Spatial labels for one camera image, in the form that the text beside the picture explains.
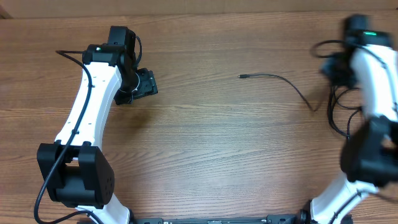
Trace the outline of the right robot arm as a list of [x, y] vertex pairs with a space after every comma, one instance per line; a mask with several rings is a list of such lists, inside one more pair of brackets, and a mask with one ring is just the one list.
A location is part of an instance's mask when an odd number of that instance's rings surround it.
[[322, 69], [333, 85], [363, 94], [363, 125], [346, 132], [339, 176], [300, 211], [297, 223], [352, 223], [349, 213], [369, 195], [397, 182], [397, 51], [387, 32], [371, 30], [369, 17], [353, 14], [343, 21], [343, 51], [326, 56]]

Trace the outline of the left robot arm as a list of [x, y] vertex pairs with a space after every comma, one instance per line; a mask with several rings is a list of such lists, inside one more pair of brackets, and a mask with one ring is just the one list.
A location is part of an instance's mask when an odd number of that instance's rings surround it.
[[80, 88], [71, 112], [53, 143], [40, 144], [37, 162], [44, 183], [34, 205], [34, 219], [44, 193], [74, 208], [56, 223], [85, 214], [93, 223], [135, 223], [133, 212], [115, 196], [114, 171], [102, 152], [104, 127], [113, 103], [131, 104], [158, 92], [154, 74], [139, 68], [140, 38], [128, 27], [112, 26], [106, 43], [91, 44], [74, 58], [71, 50], [57, 53], [82, 68]]

